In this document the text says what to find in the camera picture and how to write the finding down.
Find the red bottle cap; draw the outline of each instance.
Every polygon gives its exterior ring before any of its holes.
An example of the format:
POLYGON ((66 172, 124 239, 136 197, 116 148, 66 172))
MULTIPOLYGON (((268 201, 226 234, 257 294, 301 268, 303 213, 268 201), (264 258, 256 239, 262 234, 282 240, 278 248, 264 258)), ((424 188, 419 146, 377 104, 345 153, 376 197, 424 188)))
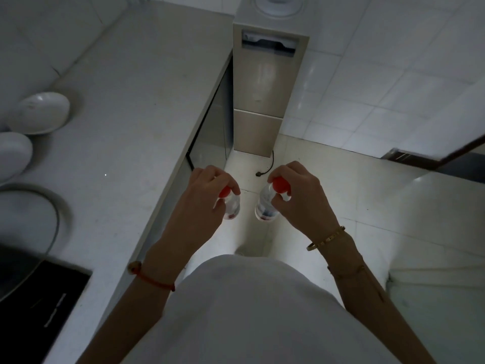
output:
POLYGON ((228 186, 226 186, 224 189, 221 190, 221 192, 219 193, 219 198, 225 198, 226 196, 229 195, 229 193, 231 192, 231 188, 229 188, 228 186))
POLYGON ((273 179, 273 189, 275 190, 275 192, 283 194, 289 192, 292 187, 285 179, 279 176, 273 179))

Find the power cord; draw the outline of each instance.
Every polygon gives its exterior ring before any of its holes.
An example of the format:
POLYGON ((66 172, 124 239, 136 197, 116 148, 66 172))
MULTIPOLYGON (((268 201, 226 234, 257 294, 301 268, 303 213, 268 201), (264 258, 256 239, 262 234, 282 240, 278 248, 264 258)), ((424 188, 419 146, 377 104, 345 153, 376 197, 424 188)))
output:
POLYGON ((260 172, 260 171, 258 171, 258 172, 256 173, 256 176, 257 176, 257 177, 260 177, 261 175, 266 175, 266 174, 267 174, 268 172, 270 172, 270 170, 273 168, 273 165, 275 164, 275 151, 271 151, 271 154, 273 155, 273 161, 271 162, 271 167, 270 167, 270 168, 269 168, 269 170, 268 170, 268 171, 266 171, 266 172, 260 172))

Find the person's right hand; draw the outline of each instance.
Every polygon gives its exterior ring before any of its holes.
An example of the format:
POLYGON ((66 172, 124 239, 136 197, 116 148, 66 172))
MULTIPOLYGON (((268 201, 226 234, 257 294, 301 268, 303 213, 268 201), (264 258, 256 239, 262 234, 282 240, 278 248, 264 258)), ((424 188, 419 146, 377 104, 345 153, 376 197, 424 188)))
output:
POLYGON ((339 224, 328 203, 317 177, 298 161, 282 165, 271 172, 268 182, 282 176, 290 186, 291 199, 284 201, 276 194, 271 203, 298 230, 313 243, 328 238, 339 224))

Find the bottle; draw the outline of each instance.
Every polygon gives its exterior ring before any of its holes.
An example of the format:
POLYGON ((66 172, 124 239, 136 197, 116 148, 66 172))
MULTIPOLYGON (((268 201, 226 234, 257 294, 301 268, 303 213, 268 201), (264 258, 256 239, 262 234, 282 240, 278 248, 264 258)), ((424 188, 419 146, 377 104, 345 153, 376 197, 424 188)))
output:
POLYGON ((291 190, 289 183, 282 177, 275 177, 273 183, 266 185, 259 193, 258 203, 254 208, 256 218, 260 221, 270 222, 274 220, 279 212, 271 204, 276 193, 280 193, 284 200, 288 201, 290 196, 287 194, 291 190))
POLYGON ((232 220, 233 218, 236 218, 240 209, 240 196, 235 195, 231 188, 226 186, 219 193, 219 198, 224 199, 224 202, 226 203, 226 213, 224 214, 224 219, 232 220))

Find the white shirt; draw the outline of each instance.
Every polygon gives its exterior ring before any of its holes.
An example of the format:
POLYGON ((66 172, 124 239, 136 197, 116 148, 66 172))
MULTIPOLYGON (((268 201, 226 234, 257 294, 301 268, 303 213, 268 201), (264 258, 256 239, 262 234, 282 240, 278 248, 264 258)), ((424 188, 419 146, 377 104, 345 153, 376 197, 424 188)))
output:
POLYGON ((399 361, 330 293, 287 264, 222 255, 185 278, 123 363, 399 361))

